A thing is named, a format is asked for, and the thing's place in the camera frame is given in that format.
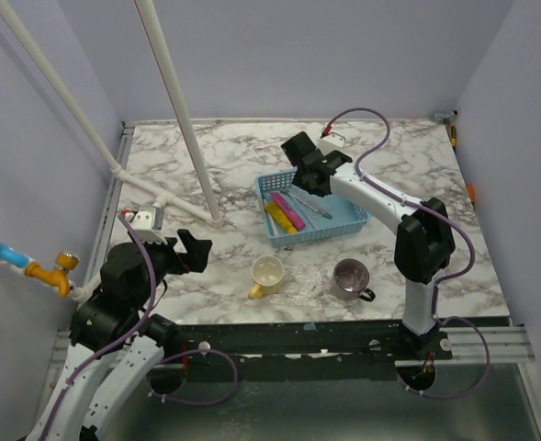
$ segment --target white cup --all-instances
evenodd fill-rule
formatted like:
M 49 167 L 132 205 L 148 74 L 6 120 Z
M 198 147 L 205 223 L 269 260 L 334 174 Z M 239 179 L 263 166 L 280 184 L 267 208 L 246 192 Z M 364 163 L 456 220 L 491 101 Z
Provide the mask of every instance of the white cup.
M 248 297 L 256 300 L 266 294 L 274 294 L 280 288 L 284 275 L 285 268 L 276 257 L 265 255 L 256 259 L 252 265 L 252 278 L 255 285 Z

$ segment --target faucet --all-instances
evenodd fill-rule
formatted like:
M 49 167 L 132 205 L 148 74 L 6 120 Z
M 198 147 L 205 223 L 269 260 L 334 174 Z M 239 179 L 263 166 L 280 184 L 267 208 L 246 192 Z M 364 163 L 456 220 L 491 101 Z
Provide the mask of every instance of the faucet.
M 46 271 L 37 262 L 32 262 L 25 268 L 25 275 L 57 288 L 60 297 L 68 297 L 70 294 L 68 273 L 76 268 L 78 262 L 76 254 L 63 251 L 56 257 L 56 266 L 51 271 Z

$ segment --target mug handle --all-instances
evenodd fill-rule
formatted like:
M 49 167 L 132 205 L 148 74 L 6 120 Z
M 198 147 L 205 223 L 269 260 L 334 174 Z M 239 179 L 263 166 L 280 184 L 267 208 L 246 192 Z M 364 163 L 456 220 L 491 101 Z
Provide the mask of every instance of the mug handle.
M 370 288 L 366 288 L 364 292 L 358 296 L 358 298 L 362 299 L 363 301 L 374 301 L 376 297 L 377 295 Z
M 262 287 L 259 284 L 255 284 L 252 289 L 250 289 L 250 294 L 248 294 L 248 297 L 250 300 L 258 300 L 264 296 L 264 292 L 262 292 Z

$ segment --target blue basket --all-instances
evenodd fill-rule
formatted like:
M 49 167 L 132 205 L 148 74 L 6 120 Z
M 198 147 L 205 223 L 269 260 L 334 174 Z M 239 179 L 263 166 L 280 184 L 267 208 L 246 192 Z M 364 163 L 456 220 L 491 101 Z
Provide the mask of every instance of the blue basket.
M 293 245 L 295 243 L 303 243 L 317 241 L 333 236 L 341 236 L 343 234 L 351 234 L 359 232 L 371 216 L 363 209 L 357 207 L 347 199 L 340 198 L 336 195 L 329 195 L 325 198 L 310 195 L 303 190 L 296 189 L 294 192 L 303 196 L 303 198 L 312 199 L 315 204 L 332 214 L 333 219 L 323 218 L 320 214 L 302 206 L 297 201 L 293 201 L 290 196 L 282 195 L 298 215 L 305 221 L 307 226 L 300 232 L 292 234 L 285 233 L 280 226 L 272 220 L 276 226 L 276 235 L 273 233 L 271 225 L 271 217 L 265 211 L 264 205 L 272 202 L 270 192 L 279 191 L 280 188 L 291 188 L 292 180 L 295 177 L 296 169 L 286 172 L 272 173 L 269 175 L 261 175 L 255 179 L 255 193 L 258 196 L 260 211 L 262 212 L 264 228 L 266 236 L 270 239 L 272 246 L 278 248 L 281 246 Z M 314 229 L 308 219 L 311 218 L 317 225 Z

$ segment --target metal mug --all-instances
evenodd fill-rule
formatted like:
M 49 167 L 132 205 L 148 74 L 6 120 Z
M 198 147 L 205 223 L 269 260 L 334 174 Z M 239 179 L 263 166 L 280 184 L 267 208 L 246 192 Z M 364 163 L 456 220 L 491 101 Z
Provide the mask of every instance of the metal mug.
M 361 299 L 372 301 L 376 297 L 368 288 L 370 273 L 368 268 L 355 259 L 344 259 L 333 270 L 333 294 L 340 300 Z

